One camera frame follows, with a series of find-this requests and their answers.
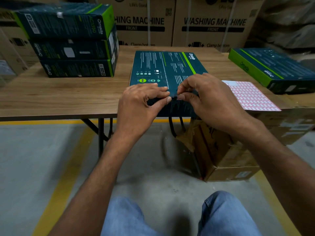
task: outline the left hand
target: left hand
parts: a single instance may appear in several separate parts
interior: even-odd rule
[[[161,98],[154,105],[147,101]],[[123,92],[117,113],[116,134],[121,133],[137,141],[151,126],[159,111],[172,100],[167,87],[154,84],[132,85]]]

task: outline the hand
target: hand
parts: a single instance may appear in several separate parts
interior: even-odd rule
[[[148,106],[147,101],[161,98],[154,105]],[[123,92],[117,113],[116,133],[130,136],[137,141],[151,126],[159,111],[170,101],[167,87],[154,84],[132,85]]]
[[[199,97],[189,91],[195,89]],[[212,75],[195,74],[185,79],[177,90],[179,100],[193,106],[195,113],[209,126],[230,132],[240,122],[251,118],[229,86]]]

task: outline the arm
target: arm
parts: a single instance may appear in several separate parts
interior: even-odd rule
[[[199,97],[187,92],[195,88]],[[252,153],[296,228],[315,232],[315,170],[283,146],[238,103],[230,88],[209,75],[193,75],[178,87],[178,99],[188,101],[209,126],[237,137]]]
[[[128,87],[118,104],[117,128],[90,176],[55,224],[52,235],[100,235],[115,179],[128,153],[159,111],[171,101],[167,87]],[[149,98],[161,98],[148,106]]]

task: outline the gray floor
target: gray floor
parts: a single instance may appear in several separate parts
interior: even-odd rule
[[[84,129],[83,124],[0,126],[0,235],[32,234]],[[314,145],[315,133],[309,133],[290,148],[314,167]],[[71,197],[96,164],[97,149],[95,135]],[[168,124],[154,123],[124,162],[113,196],[136,201],[155,230],[185,236],[197,235],[203,201],[226,190],[240,199],[262,235],[285,235],[254,177],[206,183],[190,176],[195,174],[191,155]]]

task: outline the table top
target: table top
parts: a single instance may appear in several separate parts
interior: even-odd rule
[[[48,78],[41,64],[35,64],[0,89],[0,121],[116,117],[137,50],[193,52],[215,77],[252,82],[279,108],[288,108],[285,101],[214,48],[120,46],[113,78]]]

